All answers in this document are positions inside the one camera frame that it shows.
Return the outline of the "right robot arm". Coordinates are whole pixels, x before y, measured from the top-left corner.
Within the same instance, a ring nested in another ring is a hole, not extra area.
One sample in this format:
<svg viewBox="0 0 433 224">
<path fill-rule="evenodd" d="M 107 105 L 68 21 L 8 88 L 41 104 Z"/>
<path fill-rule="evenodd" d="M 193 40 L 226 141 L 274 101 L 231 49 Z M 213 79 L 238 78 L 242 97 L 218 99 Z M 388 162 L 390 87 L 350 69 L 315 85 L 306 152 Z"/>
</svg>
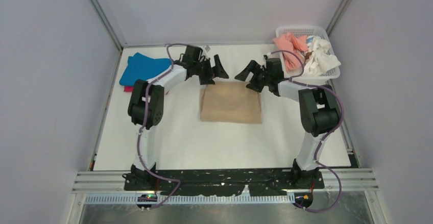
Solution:
<svg viewBox="0 0 433 224">
<path fill-rule="evenodd" d="M 285 78 L 278 58 L 267 59 L 265 65 L 252 60 L 235 79 L 246 81 L 246 87 L 253 91 L 262 92 L 267 87 L 274 95 L 299 103 L 305 134 L 289 180 L 297 188 L 305 188 L 318 178 L 319 158 L 325 141 L 342 122 L 339 99 L 334 91 L 329 85 L 309 85 Z"/>
</svg>

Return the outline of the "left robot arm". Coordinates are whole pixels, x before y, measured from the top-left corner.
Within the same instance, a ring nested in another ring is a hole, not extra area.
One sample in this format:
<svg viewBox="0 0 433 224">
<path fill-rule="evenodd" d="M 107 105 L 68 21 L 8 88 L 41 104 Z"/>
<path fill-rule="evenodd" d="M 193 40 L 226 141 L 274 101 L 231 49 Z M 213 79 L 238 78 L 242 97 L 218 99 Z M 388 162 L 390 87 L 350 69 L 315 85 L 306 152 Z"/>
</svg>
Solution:
<svg viewBox="0 0 433 224">
<path fill-rule="evenodd" d="M 168 59 L 170 65 L 161 74 L 135 82 L 128 106 L 128 115 L 138 131 L 136 158 L 125 179 L 127 183 L 137 182 L 144 190 L 153 189 L 158 178 L 174 182 L 158 176 L 155 170 L 155 133 L 163 117 L 165 94 L 193 76 L 198 76 L 200 85 L 214 85 L 215 78 L 229 78 L 219 55 L 210 58 L 205 49 L 195 45 L 186 45 L 179 59 L 171 55 Z"/>
</svg>

